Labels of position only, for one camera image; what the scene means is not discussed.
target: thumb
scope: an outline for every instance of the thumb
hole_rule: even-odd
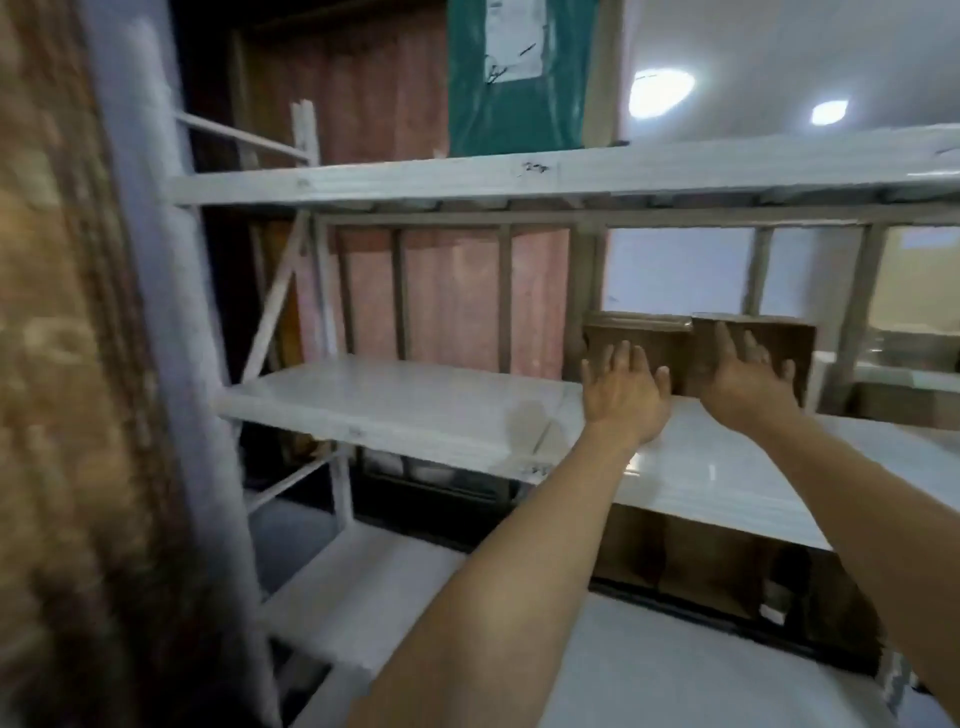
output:
[[[657,381],[657,389],[660,391],[660,396],[663,399],[669,399],[670,397],[670,369],[668,367],[660,367],[657,369],[657,373],[654,374],[654,379]]]

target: white ceiling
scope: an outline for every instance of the white ceiling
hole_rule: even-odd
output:
[[[662,117],[625,113],[625,138],[960,122],[960,0],[627,1],[626,23],[636,28],[625,49],[629,77],[670,66],[697,85]],[[810,125],[814,106],[842,98],[846,118]]]

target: forearm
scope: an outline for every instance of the forearm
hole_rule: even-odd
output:
[[[424,612],[374,683],[365,716],[382,720],[382,694],[392,726],[536,725],[634,452],[621,441],[588,425]]]
[[[875,604],[893,642],[960,717],[960,514],[799,413],[755,439]]]

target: shelf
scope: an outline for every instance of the shelf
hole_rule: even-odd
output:
[[[479,473],[523,477],[560,382],[355,356],[230,387],[219,413]]]
[[[375,675],[464,558],[357,523],[266,604],[264,619],[290,645]],[[540,726],[638,716],[652,727],[896,725],[867,677],[588,595]]]
[[[704,193],[739,195],[741,205],[752,205],[752,196],[771,190],[855,188],[857,194],[847,195],[844,204],[868,204],[896,200],[902,188],[908,200],[936,199],[955,190],[960,182],[958,148],[960,126],[955,125],[647,143],[201,174],[170,180],[167,197],[176,205],[327,206],[329,211],[340,206],[346,208],[340,212],[353,214],[358,208],[369,212],[385,205],[393,211],[447,213],[444,201],[480,202],[486,209],[526,201],[523,209],[549,212],[589,207],[595,197],[609,198],[601,207],[610,209],[622,207],[616,198]],[[729,206],[732,200],[712,206]],[[684,203],[671,200],[671,205]],[[635,201],[633,206],[647,204]]]
[[[353,356],[230,387],[219,412],[319,438],[537,484],[583,428],[579,384]],[[960,510],[960,432],[818,416],[828,431]],[[796,492],[747,438],[676,397],[631,460],[623,505],[829,549]]]
[[[580,385],[537,450],[545,468],[559,463],[583,429]],[[818,415],[828,432],[960,510],[960,433]],[[830,549],[803,501],[766,454],[726,429],[697,400],[673,399],[662,435],[631,460],[616,502],[760,536]]]

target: hand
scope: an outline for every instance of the hand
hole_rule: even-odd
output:
[[[604,350],[600,371],[581,362],[584,382],[584,416],[587,428],[602,430],[605,438],[634,450],[653,440],[670,419],[670,370],[650,365],[643,347],[629,341]]]
[[[719,365],[700,397],[714,420],[755,440],[770,424],[801,414],[793,393],[796,366],[792,360],[783,362],[778,376],[770,363],[770,353],[749,331],[744,334],[743,361],[723,322],[717,323],[716,337]]]

